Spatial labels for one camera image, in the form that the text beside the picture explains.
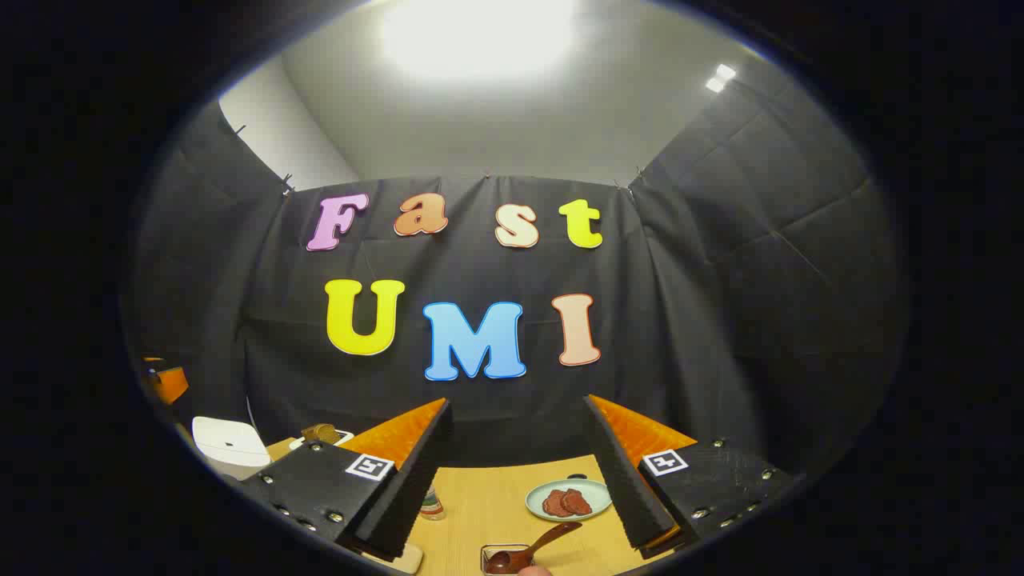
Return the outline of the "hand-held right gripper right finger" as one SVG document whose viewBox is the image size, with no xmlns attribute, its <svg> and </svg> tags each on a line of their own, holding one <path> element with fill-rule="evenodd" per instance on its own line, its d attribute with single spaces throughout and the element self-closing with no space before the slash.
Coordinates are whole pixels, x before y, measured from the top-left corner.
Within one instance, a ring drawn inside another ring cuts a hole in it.
<svg viewBox="0 0 1024 576">
<path fill-rule="evenodd" d="M 724 438 L 698 441 L 593 394 L 586 437 L 630 546 L 665 553 L 739 527 L 797 479 Z"/>
</svg>

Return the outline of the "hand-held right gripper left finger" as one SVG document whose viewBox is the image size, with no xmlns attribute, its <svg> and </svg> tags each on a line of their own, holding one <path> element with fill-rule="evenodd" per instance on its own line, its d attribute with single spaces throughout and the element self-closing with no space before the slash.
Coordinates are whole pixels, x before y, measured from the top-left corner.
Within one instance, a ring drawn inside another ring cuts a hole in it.
<svg viewBox="0 0 1024 576">
<path fill-rule="evenodd" d="M 392 560 L 406 550 L 452 429 L 451 404 L 438 398 L 338 447 L 304 442 L 240 491 L 334 546 Z"/>
</svg>

